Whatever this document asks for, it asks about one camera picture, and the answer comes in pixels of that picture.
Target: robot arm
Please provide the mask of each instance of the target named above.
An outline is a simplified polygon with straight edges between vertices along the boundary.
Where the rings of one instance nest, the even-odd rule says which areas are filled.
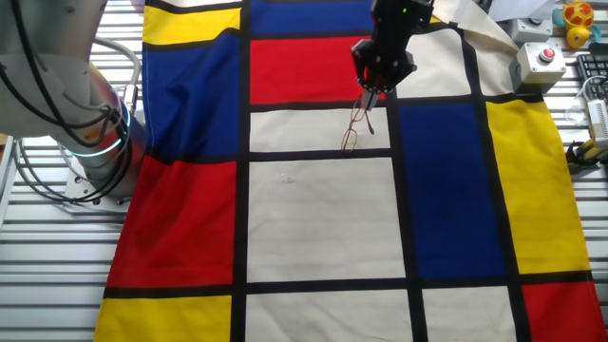
[[[145,130],[128,110],[139,61],[126,105],[89,62],[94,41],[124,49],[95,38],[106,1],[0,0],[0,132],[18,139],[50,135],[95,188],[93,196],[53,200],[128,198],[141,166]]]
[[[365,92],[362,106],[370,110],[382,92],[391,92],[416,70],[406,52],[409,38],[430,22],[434,0],[373,0],[374,32],[351,48],[357,83]]]

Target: mondrian-pattern cloth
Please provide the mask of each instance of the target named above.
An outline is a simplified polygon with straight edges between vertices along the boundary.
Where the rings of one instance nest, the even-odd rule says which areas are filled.
[[[340,142],[370,0],[148,0],[148,152],[97,342],[606,342],[557,128],[432,23]]]

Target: red button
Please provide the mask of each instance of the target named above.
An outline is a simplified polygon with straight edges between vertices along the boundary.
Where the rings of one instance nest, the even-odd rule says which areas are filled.
[[[541,60],[543,62],[551,63],[555,58],[555,50],[551,47],[548,47],[541,52],[541,55],[539,57],[541,57]]]
[[[552,48],[546,48],[542,51],[542,53],[547,57],[547,58],[553,58],[555,57],[555,51]]]

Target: metal table slats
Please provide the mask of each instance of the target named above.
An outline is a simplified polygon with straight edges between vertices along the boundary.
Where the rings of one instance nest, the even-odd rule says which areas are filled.
[[[608,1],[592,2],[596,22],[608,43]],[[109,0],[99,35],[142,54],[143,5]],[[563,29],[552,41],[563,45]],[[585,48],[565,48],[568,71],[545,101],[563,140],[586,141],[588,127],[563,114],[581,87],[576,57]],[[94,46],[91,61],[115,87],[126,85],[131,64],[121,54]],[[138,109],[143,110],[142,101]],[[50,138],[26,140],[28,154],[43,181],[63,191],[67,168]],[[0,201],[0,341],[90,341],[104,284],[123,220],[112,216],[73,217],[61,205],[36,195],[9,169],[8,198]],[[608,173],[599,170],[572,178],[604,321],[608,322]]]

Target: eyeglasses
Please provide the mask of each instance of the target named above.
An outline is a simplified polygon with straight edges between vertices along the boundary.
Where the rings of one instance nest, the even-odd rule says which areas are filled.
[[[359,96],[359,98],[357,98],[357,100],[354,102],[354,105],[351,109],[351,122],[349,123],[349,129],[346,130],[344,136],[342,137],[343,153],[351,153],[354,150],[354,147],[357,145],[359,135],[357,134],[357,131],[352,128],[352,126],[354,125],[354,123],[362,121],[363,118],[365,118],[365,120],[367,121],[368,129],[373,135],[374,131],[373,127],[371,127],[368,111],[361,108],[361,96]]]

